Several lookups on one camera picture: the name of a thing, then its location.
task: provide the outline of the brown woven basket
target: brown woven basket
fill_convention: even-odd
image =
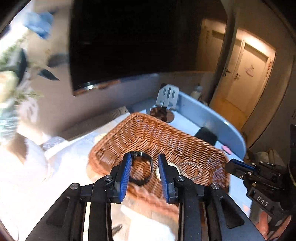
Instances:
[[[161,183],[155,174],[159,154],[164,153],[167,161],[176,164],[182,174],[195,183],[209,185],[216,182],[223,188],[229,184],[229,176],[224,170],[228,159],[221,150],[142,113],[131,114],[104,136],[92,148],[89,164],[96,173],[107,175],[121,162],[125,153],[133,150],[144,151],[153,158],[153,175],[142,187],[130,183],[127,194],[173,218],[178,215],[178,208],[165,202]],[[142,180],[149,174],[149,162],[133,162],[133,178]]]

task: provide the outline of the black tv screen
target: black tv screen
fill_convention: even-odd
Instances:
[[[70,72],[74,91],[140,74],[195,70],[197,0],[75,0]]]

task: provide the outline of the metal bolt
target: metal bolt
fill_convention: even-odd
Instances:
[[[178,175],[178,176],[176,176],[176,179],[177,179],[177,181],[179,181],[179,182],[183,182],[183,181],[185,181],[185,177],[182,176],[182,175]]]
[[[212,183],[211,188],[214,190],[218,190],[220,188],[220,185],[218,183]]]
[[[70,188],[71,188],[72,190],[76,190],[78,187],[79,187],[79,184],[78,184],[78,183],[72,183],[72,184],[70,185]]]
[[[112,181],[112,176],[111,175],[104,176],[104,181],[105,182]]]

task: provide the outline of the blue flower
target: blue flower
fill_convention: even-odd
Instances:
[[[41,38],[48,39],[52,28],[53,15],[49,12],[27,13],[24,26],[37,33]]]

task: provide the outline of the pink object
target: pink object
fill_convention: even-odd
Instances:
[[[222,146],[222,150],[225,151],[228,155],[232,155],[232,151],[228,148],[228,146]]]

